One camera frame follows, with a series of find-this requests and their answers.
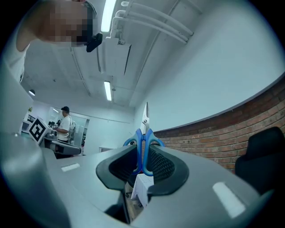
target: chair backrest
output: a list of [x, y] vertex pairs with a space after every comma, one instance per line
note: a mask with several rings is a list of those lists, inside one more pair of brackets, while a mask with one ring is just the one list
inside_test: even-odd
[[251, 136], [246, 154], [236, 161], [236, 175], [260, 194], [275, 189], [285, 166], [285, 138], [278, 127]]

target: man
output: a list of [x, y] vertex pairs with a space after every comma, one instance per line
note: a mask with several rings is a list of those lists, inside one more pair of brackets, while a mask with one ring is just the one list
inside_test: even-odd
[[69, 107], [65, 106], [62, 109], [63, 120], [58, 128], [54, 130], [57, 131], [57, 138], [59, 141], [67, 143], [69, 140], [69, 129], [72, 124], [71, 116], [69, 115]]
[[86, 45], [92, 40], [95, 8], [85, 0], [40, 0], [27, 13], [4, 48], [0, 67], [21, 82], [29, 44], [43, 42], [69, 46]]

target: scissor blade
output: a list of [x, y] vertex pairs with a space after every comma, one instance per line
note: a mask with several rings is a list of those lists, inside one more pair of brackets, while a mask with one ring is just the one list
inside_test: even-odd
[[143, 134], [145, 134], [149, 129], [149, 109], [148, 109], [148, 102], [146, 103], [146, 106], [144, 107], [143, 115], [142, 115], [142, 123], [141, 123], [141, 131]]
[[148, 102], [147, 102], [147, 104], [146, 104], [146, 107], [147, 107], [147, 111], [146, 111], [147, 117], [149, 118], [149, 117], [150, 117], [150, 110], [148, 109]]

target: brick wall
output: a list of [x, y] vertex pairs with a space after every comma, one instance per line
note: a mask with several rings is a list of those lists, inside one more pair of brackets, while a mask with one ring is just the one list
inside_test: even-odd
[[169, 148], [211, 159], [234, 173], [235, 161], [245, 154], [249, 137], [273, 126], [285, 133], [285, 77], [231, 111], [155, 135]]

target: red brick wall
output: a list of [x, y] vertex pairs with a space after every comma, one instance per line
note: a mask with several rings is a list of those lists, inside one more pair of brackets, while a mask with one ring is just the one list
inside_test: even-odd
[[285, 78], [231, 111], [155, 135], [169, 148], [209, 158], [234, 172], [248, 138], [273, 126], [285, 133]]

